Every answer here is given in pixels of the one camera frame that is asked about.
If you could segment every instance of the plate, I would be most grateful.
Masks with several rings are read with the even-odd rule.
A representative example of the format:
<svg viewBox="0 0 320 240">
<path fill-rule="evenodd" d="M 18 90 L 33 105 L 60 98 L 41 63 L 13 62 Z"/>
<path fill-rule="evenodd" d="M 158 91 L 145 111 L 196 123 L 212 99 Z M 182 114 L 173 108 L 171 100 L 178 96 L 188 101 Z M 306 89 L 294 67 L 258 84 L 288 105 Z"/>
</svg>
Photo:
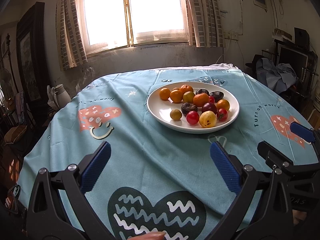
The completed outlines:
<svg viewBox="0 0 320 240">
<path fill-rule="evenodd" d="M 165 101 L 161 100 L 161 98 L 159 97 L 159 92 L 162 88 L 169 88 L 170 90 L 172 90 L 173 88 L 181 87 L 182 85 L 189 85 L 193 87 L 194 93 L 196 93 L 198 89 L 207 89 L 209 93 L 214 91 L 223 92 L 224 93 L 223 99 L 228 100 L 230 103 L 228 118 L 224 122 L 217 121 L 216 126 L 212 128 L 202 128 L 199 123 L 197 123 L 196 125 L 190 125 L 187 122 L 186 117 L 184 115 L 179 121 L 172 120 L 170 117 L 170 112 L 173 109 L 181 110 L 183 101 L 181 101 L 181 103 L 176 104 L 172 102 L 170 98 Z M 177 83 L 172 83 L 172 84 L 168 84 L 163 87 L 160 87 L 149 95 L 147 100 L 147 106 L 148 106 L 148 110 L 154 116 L 154 118 L 158 122 L 165 125 L 166 127 L 169 127 L 179 132 L 197 133 L 197 134 L 211 133 L 227 127 L 228 125 L 232 124 L 234 120 L 238 117 L 239 110 L 240 110 L 238 100 L 228 90 L 225 90 L 222 87 L 218 87 L 212 84 L 202 83 L 202 82 L 177 82 Z M 201 115 L 200 107 L 198 107 L 198 114 Z"/>
</svg>

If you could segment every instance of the human hand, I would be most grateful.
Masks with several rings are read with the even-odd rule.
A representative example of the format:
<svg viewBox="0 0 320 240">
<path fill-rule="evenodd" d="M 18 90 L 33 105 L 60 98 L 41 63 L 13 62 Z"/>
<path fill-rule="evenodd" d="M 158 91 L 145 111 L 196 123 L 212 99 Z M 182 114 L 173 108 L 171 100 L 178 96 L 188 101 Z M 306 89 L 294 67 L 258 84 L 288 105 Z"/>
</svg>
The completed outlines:
<svg viewBox="0 0 320 240">
<path fill-rule="evenodd" d="M 130 240 L 163 240 L 165 232 L 150 232 L 142 236 L 135 236 Z"/>
</svg>

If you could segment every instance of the blue tablecloth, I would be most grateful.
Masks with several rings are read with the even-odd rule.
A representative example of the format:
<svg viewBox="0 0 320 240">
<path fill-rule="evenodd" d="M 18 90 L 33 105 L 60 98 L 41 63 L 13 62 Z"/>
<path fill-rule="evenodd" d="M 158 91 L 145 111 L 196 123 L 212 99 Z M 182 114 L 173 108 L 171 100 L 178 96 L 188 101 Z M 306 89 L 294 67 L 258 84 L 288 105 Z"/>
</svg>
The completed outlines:
<svg viewBox="0 0 320 240">
<path fill-rule="evenodd" d="M 188 80 L 211 82 L 230 91 L 240 103 L 236 121 L 218 132 L 199 135 L 157 122 L 148 112 L 148 95 L 168 82 Z M 210 159 L 210 144 L 219 141 L 229 154 L 258 171 L 270 171 L 257 152 L 263 140 L 294 164 L 316 163 L 312 146 L 289 132 L 293 121 L 311 127 L 277 94 L 236 69 L 144 70 L 104 76 L 55 115 L 25 157 L 19 199 L 28 206 L 40 168 L 60 171 L 79 163 L 101 144 L 101 136 L 111 144 L 112 155 L 86 198 L 116 238 L 166 230 L 167 240 L 204 239 L 235 198 Z M 258 197 L 243 226 L 250 221 Z M 80 228 L 66 194 L 62 200 L 71 222 Z"/>
</svg>

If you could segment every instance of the brown cushion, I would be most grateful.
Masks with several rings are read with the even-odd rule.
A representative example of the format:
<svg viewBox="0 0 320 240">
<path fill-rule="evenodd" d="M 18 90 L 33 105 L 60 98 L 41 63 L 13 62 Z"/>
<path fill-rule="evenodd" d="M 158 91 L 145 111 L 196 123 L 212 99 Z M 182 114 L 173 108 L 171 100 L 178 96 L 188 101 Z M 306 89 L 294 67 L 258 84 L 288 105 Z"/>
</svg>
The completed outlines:
<svg viewBox="0 0 320 240">
<path fill-rule="evenodd" d="M 5 144 L 12 144 L 20 141 L 22 136 L 25 134 L 26 130 L 27 126 L 23 124 L 16 127 L 12 127 L 4 136 Z"/>
</svg>

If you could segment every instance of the metal bolt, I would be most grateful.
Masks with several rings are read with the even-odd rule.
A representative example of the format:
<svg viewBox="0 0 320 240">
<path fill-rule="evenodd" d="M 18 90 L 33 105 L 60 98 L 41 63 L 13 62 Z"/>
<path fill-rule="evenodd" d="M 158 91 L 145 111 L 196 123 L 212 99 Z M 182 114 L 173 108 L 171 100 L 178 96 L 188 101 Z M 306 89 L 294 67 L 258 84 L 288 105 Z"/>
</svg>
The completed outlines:
<svg viewBox="0 0 320 240">
<path fill-rule="evenodd" d="M 278 174 L 278 175 L 281 175 L 282 171 L 281 171 L 281 169 L 275 169 L 275 173 Z"/>
<path fill-rule="evenodd" d="M 252 171 L 252 170 L 253 170 L 253 167 L 252 167 L 251 165 L 245 165 L 245 166 L 244 166 L 244 169 L 245 169 L 246 171 Z"/>
<path fill-rule="evenodd" d="M 75 164 L 70 164 L 70 165 L 68 166 L 68 170 L 69 170 L 69 171 L 74 171 L 76 168 L 77 168 L 77 165 L 75 165 Z"/>
<path fill-rule="evenodd" d="M 46 168 L 41 168 L 41 169 L 39 169 L 39 173 L 40 173 L 40 174 L 45 174 L 46 171 L 47 171 Z"/>
</svg>

